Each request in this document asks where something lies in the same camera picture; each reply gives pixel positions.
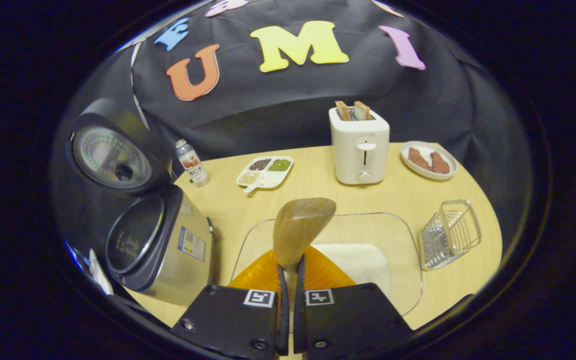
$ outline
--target toaster knob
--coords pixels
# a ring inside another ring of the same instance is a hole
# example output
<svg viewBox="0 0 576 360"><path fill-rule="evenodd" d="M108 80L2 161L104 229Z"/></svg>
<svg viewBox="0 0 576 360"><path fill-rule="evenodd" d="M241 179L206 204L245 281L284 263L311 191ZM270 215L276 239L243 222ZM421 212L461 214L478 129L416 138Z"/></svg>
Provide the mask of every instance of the toaster knob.
<svg viewBox="0 0 576 360"><path fill-rule="evenodd" d="M359 171L359 181L362 183L367 183L370 181L371 173L368 170L361 170Z"/></svg>

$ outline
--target orange letter u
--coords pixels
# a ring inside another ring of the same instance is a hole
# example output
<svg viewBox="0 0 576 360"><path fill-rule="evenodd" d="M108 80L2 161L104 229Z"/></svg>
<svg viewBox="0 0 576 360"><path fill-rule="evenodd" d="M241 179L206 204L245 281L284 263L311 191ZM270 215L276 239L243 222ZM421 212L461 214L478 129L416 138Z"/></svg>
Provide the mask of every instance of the orange letter u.
<svg viewBox="0 0 576 360"><path fill-rule="evenodd" d="M203 80L199 84L190 84L186 66L190 59L183 59L178 63L170 66L166 75L172 82L172 90L180 100L191 101L208 94L217 85L219 80L219 66L217 65L217 55L215 52L219 49L218 44L206 46L199 50L194 57L201 59L201 66L205 73Z"/></svg>

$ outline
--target white plate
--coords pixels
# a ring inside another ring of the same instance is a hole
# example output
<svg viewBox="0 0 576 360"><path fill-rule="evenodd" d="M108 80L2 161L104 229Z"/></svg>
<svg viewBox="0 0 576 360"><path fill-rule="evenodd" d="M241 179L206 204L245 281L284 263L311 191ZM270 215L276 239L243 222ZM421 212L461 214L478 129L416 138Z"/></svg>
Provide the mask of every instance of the white plate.
<svg viewBox="0 0 576 360"><path fill-rule="evenodd" d="M412 161L409 160L409 150L410 148L415 148L419 150L419 154L430 167L433 166L432 158L430 157L430 153L437 152L443 158L444 162L448 163L450 167L450 171L448 173L437 173L432 172L430 170L426 170L425 168L414 164ZM401 158L403 159L404 163L415 173L418 173L421 176L425 176L426 178L434 179L434 180L447 180L453 177L457 172L457 160L450 155L450 152L443 150L439 146L433 145L431 143L423 142L423 141L409 141L401 146Z"/></svg>
<svg viewBox="0 0 576 360"><path fill-rule="evenodd" d="M249 168L254 163L258 162L259 160L265 160L265 159L270 159L270 162L268 162L268 164L265 166L265 169L263 169L263 170L249 170ZM270 166L272 166L272 164L273 164L273 162L275 162L275 160L288 160L288 161L290 161L290 165L288 165L288 169L286 169L286 171L269 171L268 169L270 169ZM256 188L272 189L272 188L278 187L279 184L281 184L284 181L284 179L286 178L286 175L288 175L288 172L290 172L290 169L293 168L294 162L295 161L290 156L261 156L261 157L256 157L252 161L250 161L246 165L246 167L244 167L244 169L237 176L237 180L235 182L242 187L246 187L246 189L244 189L244 193L250 193L251 191L254 191L254 189L256 189ZM248 173L259 174L259 177L256 178L256 180L252 184L243 184L241 182L242 176L244 174L248 174Z"/></svg>

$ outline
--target black cloth backdrop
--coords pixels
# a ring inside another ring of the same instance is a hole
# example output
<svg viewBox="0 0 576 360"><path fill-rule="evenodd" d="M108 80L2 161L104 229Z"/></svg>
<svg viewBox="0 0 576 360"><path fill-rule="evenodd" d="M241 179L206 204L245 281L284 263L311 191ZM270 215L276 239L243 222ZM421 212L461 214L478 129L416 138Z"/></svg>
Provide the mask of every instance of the black cloth backdrop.
<svg viewBox="0 0 576 360"><path fill-rule="evenodd" d="M188 35L172 50L154 41L177 20L141 43L132 67L134 46L113 54L74 96L56 135L51 168L57 220L71 246L84 254L92 247L103 257L110 226L133 199L86 183L64 166L70 128L98 98L139 116L134 94L172 156L174 141L183 137L202 160L330 145L328 109L336 100L362 101L389 123L391 142L438 142L463 164L492 203L506 250L529 205L528 141L503 89L466 50L410 15L399 18L370 0L251 0L208 18L211 5L179 17L189 18ZM302 65L282 54L288 68L259 70L263 54L251 32L279 26L297 35L313 20L335 24L334 36L349 62L315 64L311 49ZM397 49L379 25L407 32L426 69L398 64ZM195 53L212 44L219 44L216 86L195 100L178 99L166 71L190 59L188 76L198 84L204 71ZM173 164L180 173L180 164Z"/></svg>

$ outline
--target toaster lever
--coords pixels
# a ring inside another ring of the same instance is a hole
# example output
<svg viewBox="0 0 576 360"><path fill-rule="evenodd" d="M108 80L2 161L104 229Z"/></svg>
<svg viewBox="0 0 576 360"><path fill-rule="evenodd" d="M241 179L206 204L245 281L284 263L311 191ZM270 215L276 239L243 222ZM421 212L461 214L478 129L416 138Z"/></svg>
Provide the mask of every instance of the toaster lever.
<svg viewBox="0 0 576 360"><path fill-rule="evenodd" d="M357 145L357 148L361 151L370 151L375 150L377 148L377 144L375 143L360 143Z"/></svg>

